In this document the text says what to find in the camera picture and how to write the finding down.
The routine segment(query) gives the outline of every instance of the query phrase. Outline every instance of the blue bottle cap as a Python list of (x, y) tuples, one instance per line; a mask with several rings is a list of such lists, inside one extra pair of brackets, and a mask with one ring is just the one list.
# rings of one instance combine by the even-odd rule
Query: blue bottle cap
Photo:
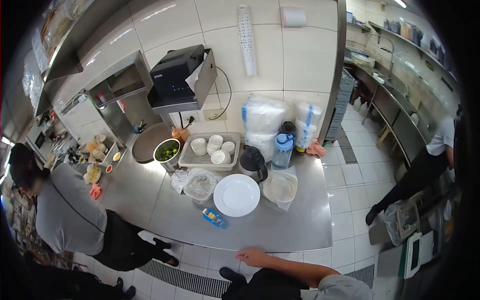
[(281, 133), (276, 136), (275, 147), (280, 151), (288, 151), (293, 148), (293, 135)]

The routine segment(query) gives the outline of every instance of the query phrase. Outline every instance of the faucet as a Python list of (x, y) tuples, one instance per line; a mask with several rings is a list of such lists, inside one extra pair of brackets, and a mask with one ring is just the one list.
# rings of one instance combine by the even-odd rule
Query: faucet
[(392, 79), (393, 53), (394, 53), (394, 50), (395, 50), (395, 46), (393, 45), (392, 40), (390, 40), (390, 39), (388, 39), (388, 38), (386, 38), (386, 37), (383, 37), (383, 36), (381, 36), (381, 35), (376, 35), (376, 34), (370, 33), (370, 34), (368, 35), (369, 40), (370, 40), (370, 36), (378, 36), (378, 40), (379, 40), (379, 41), (380, 41), (380, 38), (384, 38), (384, 39), (386, 39), (387, 41), (389, 41), (390, 44), (392, 44), (392, 50), (389, 50), (389, 49), (387, 49), (387, 48), (385, 48), (385, 47), (379, 47), (379, 46), (377, 46), (375, 43), (372, 43), (372, 44), (375, 45), (375, 47), (377, 47), (377, 48), (379, 48), (379, 49), (382, 49), (383, 51), (386, 51), (386, 52), (390, 53), (390, 55), (391, 55), (391, 57), (390, 57), (390, 68), (388, 69), (388, 80), (390, 80), (390, 79)]

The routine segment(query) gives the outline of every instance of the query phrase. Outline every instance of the pink cloth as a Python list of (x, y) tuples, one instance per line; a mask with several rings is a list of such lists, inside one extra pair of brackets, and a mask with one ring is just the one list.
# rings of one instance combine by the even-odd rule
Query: pink cloth
[(312, 142), (312, 144), (308, 146), (306, 151), (308, 154), (318, 155), (320, 157), (324, 157), (326, 154), (325, 149), (320, 146), (317, 141)]
[(92, 189), (90, 190), (90, 196), (96, 200), (101, 193), (102, 189), (100, 188), (100, 185), (94, 183)]

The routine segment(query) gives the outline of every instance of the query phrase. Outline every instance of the gray shirt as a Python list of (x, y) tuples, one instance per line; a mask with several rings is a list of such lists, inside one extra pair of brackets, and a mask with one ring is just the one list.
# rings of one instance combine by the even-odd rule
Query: gray shirt
[[(62, 196), (101, 231), (79, 216)], [(37, 199), (35, 226), (40, 237), (56, 253), (71, 251), (95, 255), (103, 248), (107, 212), (90, 196), (90, 189), (82, 175), (62, 163), (42, 185)]]
[(318, 290), (300, 290), (302, 300), (371, 300), (372, 290), (363, 282), (344, 275), (330, 275), (318, 285)]

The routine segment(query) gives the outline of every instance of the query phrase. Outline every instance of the black pants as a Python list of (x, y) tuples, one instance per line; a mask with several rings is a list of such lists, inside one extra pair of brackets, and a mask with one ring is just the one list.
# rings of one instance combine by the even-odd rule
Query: black pants
[(448, 159), (445, 151), (434, 156), (423, 148), (397, 185), (372, 209), (379, 213), (398, 200), (409, 199), (430, 185), (447, 167)]
[(152, 258), (164, 263), (173, 256), (164, 252), (167, 243), (151, 244), (138, 236), (143, 229), (107, 210), (107, 228), (102, 251), (93, 258), (117, 271), (130, 271), (148, 263)]
[(223, 293), (222, 300), (300, 300), (301, 289), (309, 289), (309, 287), (290, 275), (263, 268), (253, 275), (248, 284), (243, 281), (233, 281)]

